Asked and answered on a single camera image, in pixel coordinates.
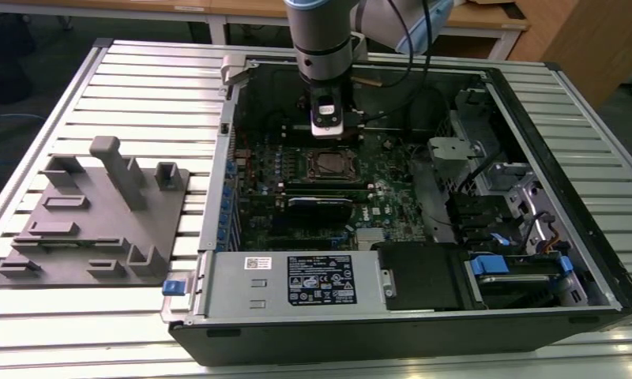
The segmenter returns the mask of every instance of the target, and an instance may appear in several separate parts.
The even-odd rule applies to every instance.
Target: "white sticker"
[[[242,266],[246,270],[270,270],[272,258],[270,257],[245,257],[245,263]]]
[[[524,26],[524,25],[516,25],[516,24],[503,24],[503,25],[501,25],[501,28],[503,28],[503,29],[520,29],[520,30],[525,30],[525,29],[527,29],[527,26]]]
[[[200,6],[174,6],[176,10],[188,10],[190,12],[202,12],[202,7]]]

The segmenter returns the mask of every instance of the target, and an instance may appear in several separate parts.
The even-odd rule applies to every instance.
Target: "blue latch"
[[[489,235],[495,237],[495,240],[499,241],[499,244],[501,244],[503,246],[509,246],[509,240],[505,239],[503,235],[500,235],[499,233],[489,233]]]
[[[505,259],[500,255],[480,255],[471,261],[475,275],[507,274],[509,272]]]
[[[165,280],[161,287],[161,295],[184,296],[186,282],[184,280]]]
[[[573,265],[571,264],[569,257],[563,255],[559,259],[559,265],[561,266],[561,270],[564,271],[565,275],[573,271]]]

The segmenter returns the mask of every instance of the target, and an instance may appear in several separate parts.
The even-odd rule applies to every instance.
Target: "slotted aluminum surface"
[[[90,72],[62,100],[52,136],[0,217],[0,260],[27,221],[48,180],[37,174],[46,154],[88,156],[93,136],[120,137],[141,167],[174,160],[194,176],[178,224],[170,269],[194,268],[222,99],[221,57],[290,55],[252,47],[114,41],[90,57]],[[404,63],[390,55],[372,59]],[[446,66],[501,70],[607,238],[632,274],[632,160],[561,74],[539,63],[436,58]],[[170,308],[185,310],[186,298]],[[158,311],[158,288],[0,289],[0,377],[629,377],[632,325],[585,333],[525,354],[477,355],[313,366],[201,367],[173,342]]]

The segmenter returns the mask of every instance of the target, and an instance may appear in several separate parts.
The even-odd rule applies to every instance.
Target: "motherboard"
[[[402,140],[368,132],[325,145],[286,134],[237,135],[241,250],[369,250],[376,242],[424,241]]]

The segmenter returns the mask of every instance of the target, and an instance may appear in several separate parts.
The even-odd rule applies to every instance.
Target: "power supply label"
[[[350,255],[288,257],[288,302],[292,306],[356,304]]]

